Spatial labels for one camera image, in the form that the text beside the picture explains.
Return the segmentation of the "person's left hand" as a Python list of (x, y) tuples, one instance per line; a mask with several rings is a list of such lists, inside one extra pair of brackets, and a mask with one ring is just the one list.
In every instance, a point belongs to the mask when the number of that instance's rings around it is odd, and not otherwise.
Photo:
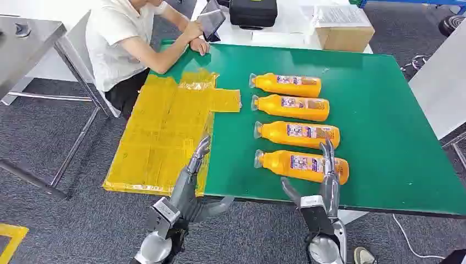
[(203, 35), (201, 23), (197, 20), (190, 21), (183, 31), (183, 35), (186, 36), (189, 41), (199, 38), (201, 35)]

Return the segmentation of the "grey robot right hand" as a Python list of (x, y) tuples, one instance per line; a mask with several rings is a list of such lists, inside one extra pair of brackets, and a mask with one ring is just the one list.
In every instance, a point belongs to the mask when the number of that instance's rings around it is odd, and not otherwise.
[(325, 143), (321, 142), (319, 148), (322, 150), (324, 157), (324, 177), (320, 183), (319, 194), (303, 197), (285, 177), (281, 177), (281, 186), (285, 194), (298, 208), (301, 207), (301, 200), (304, 198), (305, 206), (321, 206), (329, 219), (337, 219), (340, 201), (340, 178), (335, 171), (335, 149), (329, 139), (326, 139)]

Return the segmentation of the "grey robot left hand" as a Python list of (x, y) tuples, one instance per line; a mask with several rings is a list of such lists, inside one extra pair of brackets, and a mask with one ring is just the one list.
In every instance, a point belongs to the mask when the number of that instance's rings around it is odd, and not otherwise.
[(218, 202), (209, 203), (202, 203), (196, 198), (197, 176), (203, 159), (209, 153), (210, 141), (209, 135), (200, 140), (188, 164), (181, 170), (170, 197), (170, 202), (180, 211), (183, 219), (189, 223), (201, 222), (221, 214), (227, 211), (234, 201), (233, 196), (226, 196)]

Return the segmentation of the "person's right hand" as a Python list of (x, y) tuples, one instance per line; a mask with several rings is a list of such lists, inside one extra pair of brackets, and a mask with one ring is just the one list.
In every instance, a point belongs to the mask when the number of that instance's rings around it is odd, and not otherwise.
[(205, 56), (209, 53), (210, 45), (202, 38), (195, 38), (190, 42), (190, 49), (199, 53), (201, 56)]

